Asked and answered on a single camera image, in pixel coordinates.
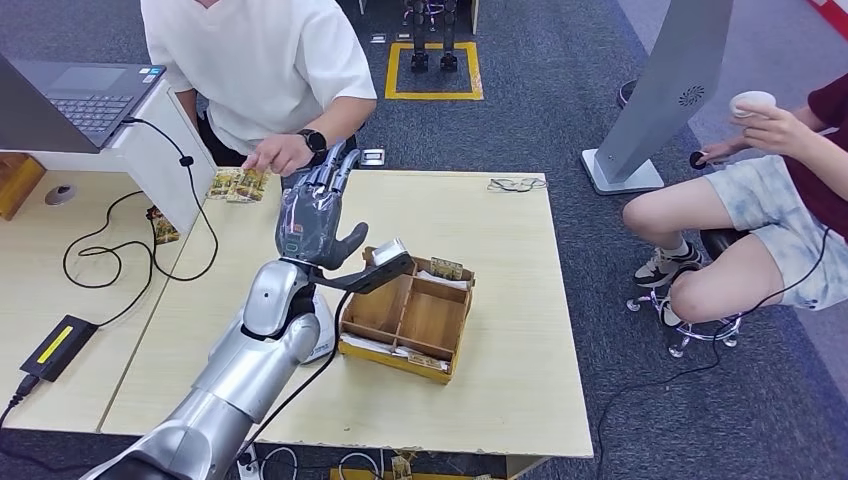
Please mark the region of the person's right hand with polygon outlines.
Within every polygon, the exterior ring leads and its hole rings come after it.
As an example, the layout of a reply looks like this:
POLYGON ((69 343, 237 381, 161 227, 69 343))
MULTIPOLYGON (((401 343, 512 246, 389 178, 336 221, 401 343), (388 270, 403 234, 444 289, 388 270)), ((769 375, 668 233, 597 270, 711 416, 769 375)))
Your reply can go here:
POLYGON ((744 137, 736 137, 720 143, 702 146, 699 152, 701 156, 696 161, 697 165, 707 163, 721 163, 727 158, 736 155, 751 147, 744 137))

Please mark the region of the person's left hand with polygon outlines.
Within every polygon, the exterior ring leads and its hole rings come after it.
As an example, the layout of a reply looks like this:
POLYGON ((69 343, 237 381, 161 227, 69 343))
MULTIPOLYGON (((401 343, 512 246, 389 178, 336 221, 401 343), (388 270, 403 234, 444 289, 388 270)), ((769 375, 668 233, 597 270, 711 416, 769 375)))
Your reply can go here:
POLYGON ((296 134, 275 134, 260 142, 246 157, 243 169, 272 173, 287 177, 308 165, 314 153, 305 139, 296 134))
POLYGON ((731 122, 742 128, 743 143, 751 148, 800 159, 815 146, 819 133, 827 129, 810 109, 794 112, 770 105, 742 103, 742 116, 731 122))

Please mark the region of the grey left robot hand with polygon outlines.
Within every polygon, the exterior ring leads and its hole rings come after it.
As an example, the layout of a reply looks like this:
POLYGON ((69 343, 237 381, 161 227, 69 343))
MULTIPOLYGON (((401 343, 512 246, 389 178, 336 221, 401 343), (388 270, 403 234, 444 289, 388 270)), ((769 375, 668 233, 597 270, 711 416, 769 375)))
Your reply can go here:
POLYGON ((342 239, 337 234, 343 193, 361 155, 360 149, 340 142, 283 192, 275 235, 281 258, 336 270, 360 248, 367 223, 358 223, 342 239))

